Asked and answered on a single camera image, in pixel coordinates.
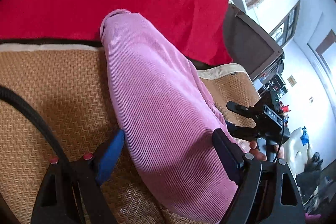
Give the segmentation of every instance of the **pink item on floor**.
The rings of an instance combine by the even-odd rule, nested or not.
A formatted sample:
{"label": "pink item on floor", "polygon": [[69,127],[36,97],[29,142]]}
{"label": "pink item on floor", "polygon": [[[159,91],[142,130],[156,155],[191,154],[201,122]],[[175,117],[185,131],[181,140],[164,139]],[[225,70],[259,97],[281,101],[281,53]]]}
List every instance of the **pink item on floor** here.
{"label": "pink item on floor", "polygon": [[221,128],[234,140],[195,67],[140,14],[113,11],[100,37],[112,104],[144,183],[170,211],[218,223],[237,187],[211,135]]}

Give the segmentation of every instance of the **woven mat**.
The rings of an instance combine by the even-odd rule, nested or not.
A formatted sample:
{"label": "woven mat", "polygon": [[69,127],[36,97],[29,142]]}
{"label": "woven mat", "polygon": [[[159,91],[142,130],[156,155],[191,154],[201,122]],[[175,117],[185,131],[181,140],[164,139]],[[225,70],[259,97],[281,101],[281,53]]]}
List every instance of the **woven mat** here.
{"label": "woven mat", "polygon": [[[94,151],[117,130],[103,51],[0,52],[0,67],[0,84],[21,95],[42,115],[70,160]],[[245,105],[258,100],[246,75],[203,81],[227,120],[251,125],[225,108],[228,100]],[[53,151],[17,110],[2,101],[0,110],[0,193],[18,220],[28,224]],[[157,203],[126,149],[102,191],[119,224],[200,224]]]}

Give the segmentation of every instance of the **pink corduroy garment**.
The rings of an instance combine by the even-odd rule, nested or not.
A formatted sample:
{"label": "pink corduroy garment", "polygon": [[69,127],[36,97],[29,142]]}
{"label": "pink corduroy garment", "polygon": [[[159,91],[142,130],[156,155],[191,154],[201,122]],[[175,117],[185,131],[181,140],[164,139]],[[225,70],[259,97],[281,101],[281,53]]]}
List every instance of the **pink corduroy garment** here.
{"label": "pink corduroy garment", "polygon": [[222,128],[234,140],[195,67],[140,14],[113,11],[100,37],[112,104],[142,180],[170,211],[218,223],[237,187],[211,135]]}

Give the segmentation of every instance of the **blue object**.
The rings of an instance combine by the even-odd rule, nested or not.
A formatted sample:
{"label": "blue object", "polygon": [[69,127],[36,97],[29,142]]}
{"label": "blue object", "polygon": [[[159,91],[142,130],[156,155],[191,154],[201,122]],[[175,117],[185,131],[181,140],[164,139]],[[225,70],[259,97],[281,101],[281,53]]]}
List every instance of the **blue object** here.
{"label": "blue object", "polygon": [[98,173],[96,176],[96,182],[98,185],[102,185],[107,181],[114,169],[115,164],[120,156],[121,150],[124,146],[124,131],[119,130],[114,138],[110,141],[106,151],[99,160]]}
{"label": "blue object", "polygon": [[306,127],[302,128],[302,130],[303,130],[303,134],[300,137],[300,139],[301,139],[302,145],[305,146],[307,143],[309,143],[309,136],[308,136]]}

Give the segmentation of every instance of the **human hand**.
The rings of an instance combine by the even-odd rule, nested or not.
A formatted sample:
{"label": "human hand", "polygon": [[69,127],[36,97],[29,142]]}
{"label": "human hand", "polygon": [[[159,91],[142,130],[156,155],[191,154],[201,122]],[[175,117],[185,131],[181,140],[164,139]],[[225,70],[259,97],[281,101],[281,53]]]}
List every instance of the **human hand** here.
{"label": "human hand", "polygon": [[[253,154],[253,156],[255,156],[257,158],[257,160],[267,160],[267,157],[264,153],[261,153],[258,149],[257,149],[257,142],[256,141],[252,141],[250,142],[250,153]],[[279,145],[276,144],[274,146],[274,151],[275,153],[278,151]],[[278,159],[283,159],[285,157],[285,153],[284,153],[284,147],[281,146],[280,147],[280,151],[278,154]]]}

